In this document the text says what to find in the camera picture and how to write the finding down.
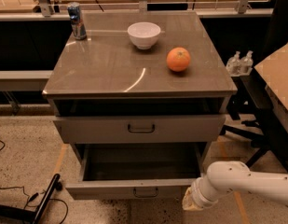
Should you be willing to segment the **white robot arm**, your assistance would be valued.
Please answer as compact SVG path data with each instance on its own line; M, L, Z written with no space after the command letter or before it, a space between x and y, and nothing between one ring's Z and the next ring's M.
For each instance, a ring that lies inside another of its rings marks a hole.
M186 211L211 208L234 191L261 195L288 207L288 174L252 172L240 161L216 161L186 190L182 207Z

